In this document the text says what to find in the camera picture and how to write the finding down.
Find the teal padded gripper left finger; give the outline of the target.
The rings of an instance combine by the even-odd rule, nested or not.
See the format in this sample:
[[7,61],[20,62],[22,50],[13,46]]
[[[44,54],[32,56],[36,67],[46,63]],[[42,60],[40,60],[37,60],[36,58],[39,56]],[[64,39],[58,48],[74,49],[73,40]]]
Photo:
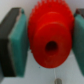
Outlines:
[[27,18],[12,8],[0,23],[0,64],[5,77],[23,77],[29,49]]

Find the teal padded gripper right finger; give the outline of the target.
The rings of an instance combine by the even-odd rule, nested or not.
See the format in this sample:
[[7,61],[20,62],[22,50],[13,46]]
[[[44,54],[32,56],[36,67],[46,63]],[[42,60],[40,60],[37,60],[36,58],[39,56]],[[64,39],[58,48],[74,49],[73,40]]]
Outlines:
[[77,9],[74,18],[73,52],[78,65],[84,67],[84,9]]

